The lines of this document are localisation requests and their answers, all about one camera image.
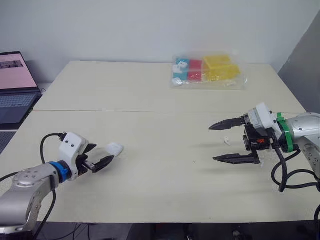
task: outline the laptop keyboard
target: laptop keyboard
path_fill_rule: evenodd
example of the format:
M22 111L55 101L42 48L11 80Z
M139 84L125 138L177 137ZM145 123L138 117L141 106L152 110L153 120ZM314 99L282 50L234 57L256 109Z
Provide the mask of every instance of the laptop keyboard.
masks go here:
M0 132L0 154L5 150L15 134L15 132Z
M0 96L0 108L27 107L34 94Z

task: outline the pink screen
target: pink screen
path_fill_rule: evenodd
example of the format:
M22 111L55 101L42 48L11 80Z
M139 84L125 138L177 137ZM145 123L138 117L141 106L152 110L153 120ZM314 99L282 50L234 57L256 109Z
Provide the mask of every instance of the pink screen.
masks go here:
M34 88L35 83L20 54L0 55L0 90Z

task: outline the plastic bag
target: plastic bag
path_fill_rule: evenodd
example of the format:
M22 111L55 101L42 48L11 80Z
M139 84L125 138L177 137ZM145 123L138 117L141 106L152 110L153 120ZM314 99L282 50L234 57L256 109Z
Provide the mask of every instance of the plastic bag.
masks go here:
M171 86L179 89L242 90L247 65L224 52L189 53L173 58Z

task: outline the table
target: table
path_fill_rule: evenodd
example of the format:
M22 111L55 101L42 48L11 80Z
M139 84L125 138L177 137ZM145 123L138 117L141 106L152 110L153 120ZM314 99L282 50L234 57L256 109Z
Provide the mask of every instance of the table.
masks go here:
M246 90L170 88L169 63L71 61L35 110L240 113L265 102L274 112L304 108L268 64L252 64Z
M154 84L147 81L147 70ZM274 152L259 153L263 167L212 159L248 152L243 127L209 131L210 125L239 117L262 101L274 112L285 112L286 118L304 111L269 65L251 66L246 91L170 89L167 75L170 65L164 63L69 63L1 154L5 167L0 176L39 165L39 146L46 134L75 132L100 147L118 142L125 149L101 172L60 185L51 222L245 223L313 218L318 191L312 187L279 193L271 180L278 162ZM225 137L231 146L224 143ZM57 160L59 144L57 139L47 140L47 161ZM301 168L310 169L302 154L288 164L289 171ZM301 174L290 184L313 181ZM9 184L5 181L0 193ZM50 197L43 201L40 220L50 203Z
M5 166L0 176L40 164L39 145L44 135L73 131L99 147L118 142L125 149L101 172L61 184L51 222L245 223L312 219L319 204L318 191L312 187L279 193L270 177L278 162L273 153L261 152L262 168L212 159L222 154L247 153L242 127L208 130L212 123L232 116L34 111L0 156ZM231 146L224 143L224 137L230 139ZM47 140L47 161L57 160L59 144L54 137ZM310 167L301 154L290 161L288 168ZM301 174L290 181L297 184L313 179ZM51 197L47 197L43 208L47 209L50 202ZM41 211L40 219L45 212Z

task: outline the blue ring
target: blue ring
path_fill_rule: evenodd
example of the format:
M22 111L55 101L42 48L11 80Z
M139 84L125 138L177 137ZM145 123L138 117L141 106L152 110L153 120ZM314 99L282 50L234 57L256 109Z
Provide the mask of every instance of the blue ring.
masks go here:
M69 171L67 168L64 168L60 163L55 161L50 161L49 164L55 166L60 171L62 183L67 180L67 174Z

